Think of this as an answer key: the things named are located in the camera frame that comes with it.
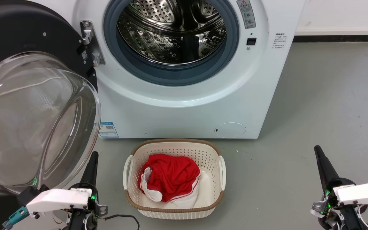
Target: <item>green led light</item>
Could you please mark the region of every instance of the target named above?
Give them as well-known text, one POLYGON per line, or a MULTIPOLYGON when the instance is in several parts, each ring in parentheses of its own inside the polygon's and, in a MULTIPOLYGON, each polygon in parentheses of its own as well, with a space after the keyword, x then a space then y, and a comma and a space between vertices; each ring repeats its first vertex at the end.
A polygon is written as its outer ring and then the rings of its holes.
POLYGON ((35 186, 38 183, 38 178, 35 176, 34 181, 32 182, 32 185, 35 186))

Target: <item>black baseboard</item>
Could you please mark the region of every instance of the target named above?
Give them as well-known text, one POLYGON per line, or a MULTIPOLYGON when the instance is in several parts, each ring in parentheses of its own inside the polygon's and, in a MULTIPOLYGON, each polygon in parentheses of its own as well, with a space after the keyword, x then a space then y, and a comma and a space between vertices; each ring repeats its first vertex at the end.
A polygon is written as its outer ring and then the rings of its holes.
POLYGON ((295 36, 295 43, 305 42, 368 42, 368 35, 310 35, 295 36))

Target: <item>white wall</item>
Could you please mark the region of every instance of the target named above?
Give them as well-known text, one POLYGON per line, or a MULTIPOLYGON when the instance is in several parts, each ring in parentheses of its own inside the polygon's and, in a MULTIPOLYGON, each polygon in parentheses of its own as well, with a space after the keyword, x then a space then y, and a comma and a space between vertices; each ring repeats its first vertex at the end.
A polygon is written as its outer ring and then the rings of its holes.
POLYGON ((307 0, 296 35, 368 35, 368 0, 307 0))

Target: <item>sticker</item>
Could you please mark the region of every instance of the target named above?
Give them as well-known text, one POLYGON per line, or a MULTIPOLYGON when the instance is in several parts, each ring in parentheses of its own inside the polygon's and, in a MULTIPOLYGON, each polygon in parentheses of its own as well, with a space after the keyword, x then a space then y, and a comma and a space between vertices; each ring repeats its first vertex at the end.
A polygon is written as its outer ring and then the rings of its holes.
POLYGON ((86 61, 86 59, 88 58, 88 53, 86 53, 86 51, 83 51, 82 57, 83 57, 83 60, 86 61))
POLYGON ((272 49, 283 49, 286 46, 287 36, 284 33, 276 33, 272 49))
POLYGON ((116 128, 112 122, 101 122, 99 129, 99 136, 101 138, 118 138, 116 128))
POLYGON ((245 29, 255 28, 255 16, 252 11, 252 6, 249 0, 238 0, 239 9, 241 10, 242 18, 244 19, 245 29))
POLYGON ((70 191, 86 192, 87 194, 89 194, 89 196, 92 195, 92 190, 91 189, 71 188, 70 191))

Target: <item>white trim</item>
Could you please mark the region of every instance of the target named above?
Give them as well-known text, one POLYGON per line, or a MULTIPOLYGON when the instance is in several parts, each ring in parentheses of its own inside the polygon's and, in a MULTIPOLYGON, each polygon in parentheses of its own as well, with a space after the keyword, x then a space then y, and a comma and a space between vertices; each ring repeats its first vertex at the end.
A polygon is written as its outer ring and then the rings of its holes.
POLYGON ((307 28, 300 26, 298 27, 295 35, 368 35, 368 28, 356 28, 356 27, 315 27, 307 28))

